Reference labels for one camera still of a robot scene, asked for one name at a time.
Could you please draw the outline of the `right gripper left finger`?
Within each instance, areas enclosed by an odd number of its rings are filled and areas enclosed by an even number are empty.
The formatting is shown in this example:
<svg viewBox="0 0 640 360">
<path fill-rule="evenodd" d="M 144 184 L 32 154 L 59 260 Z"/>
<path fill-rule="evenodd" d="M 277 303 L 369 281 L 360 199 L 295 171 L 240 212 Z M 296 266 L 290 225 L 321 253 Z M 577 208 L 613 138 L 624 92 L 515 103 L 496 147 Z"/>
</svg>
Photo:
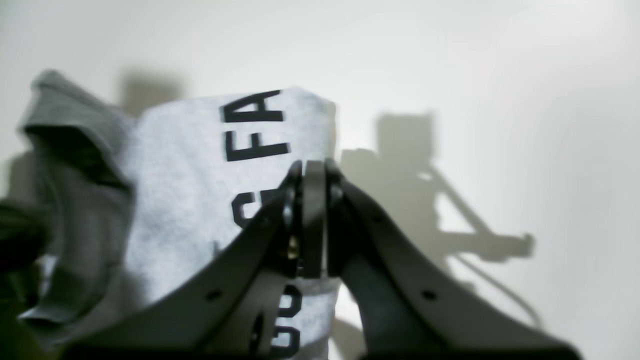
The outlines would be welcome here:
<svg viewBox="0 0 640 360">
<path fill-rule="evenodd" d="M 326 169 L 296 161 L 275 191 L 220 256 L 148 309 L 69 346 L 64 360 L 276 360 L 293 346 L 278 318 L 295 278 L 325 276 Z"/>
</svg>

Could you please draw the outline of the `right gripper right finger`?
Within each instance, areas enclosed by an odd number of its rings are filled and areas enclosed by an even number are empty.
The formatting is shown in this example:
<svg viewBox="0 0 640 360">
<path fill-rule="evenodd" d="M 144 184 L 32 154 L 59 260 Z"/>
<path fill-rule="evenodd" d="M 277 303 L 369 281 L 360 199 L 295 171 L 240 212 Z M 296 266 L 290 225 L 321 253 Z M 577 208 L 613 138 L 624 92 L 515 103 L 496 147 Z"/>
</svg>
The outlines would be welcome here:
<svg viewBox="0 0 640 360">
<path fill-rule="evenodd" d="M 366 360 L 579 360 L 569 343 L 471 294 L 327 159 L 327 250 L 359 307 Z"/>
</svg>

